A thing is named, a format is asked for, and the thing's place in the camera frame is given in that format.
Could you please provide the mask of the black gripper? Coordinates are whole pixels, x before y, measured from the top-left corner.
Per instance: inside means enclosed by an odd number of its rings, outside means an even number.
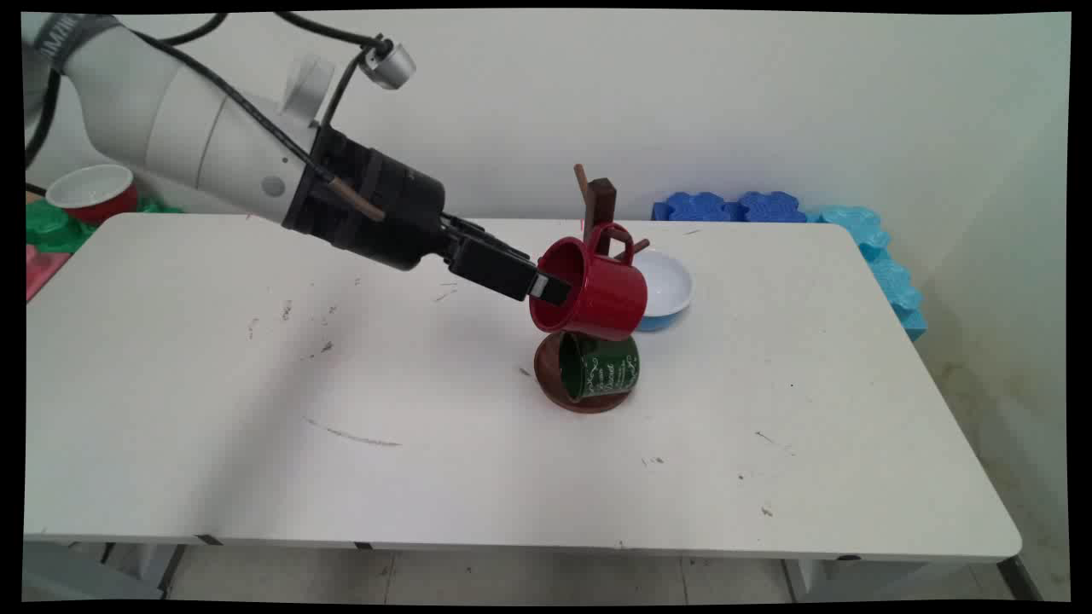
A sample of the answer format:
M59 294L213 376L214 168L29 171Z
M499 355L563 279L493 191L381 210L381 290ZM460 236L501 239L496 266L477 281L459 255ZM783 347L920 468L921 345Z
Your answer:
M327 127L317 132L311 157L355 194L382 212L375 221L348 205L312 170L305 170L282 222L333 247L394 269L413 269L426 255L444 255L449 272L522 302L561 306L572 284L543 272L525 252L484 227L442 214L446 191L425 172L365 147Z

